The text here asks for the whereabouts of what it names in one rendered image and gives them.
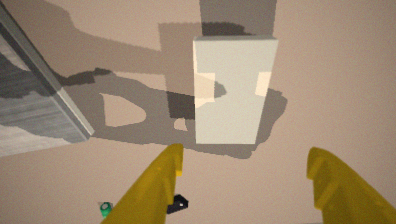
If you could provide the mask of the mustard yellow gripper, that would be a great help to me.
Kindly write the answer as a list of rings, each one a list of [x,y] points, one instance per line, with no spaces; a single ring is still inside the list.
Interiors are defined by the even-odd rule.
[[[176,176],[182,175],[183,145],[171,144],[146,168],[100,224],[165,224]],[[323,224],[396,224],[396,209],[333,153],[312,147],[307,179]]]

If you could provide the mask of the black usb stick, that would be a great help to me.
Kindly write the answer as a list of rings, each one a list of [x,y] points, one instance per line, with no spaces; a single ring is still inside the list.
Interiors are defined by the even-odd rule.
[[[180,194],[174,196],[173,205],[168,205],[167,214],[171,214],[180,210],[188,208],[188,200]]]

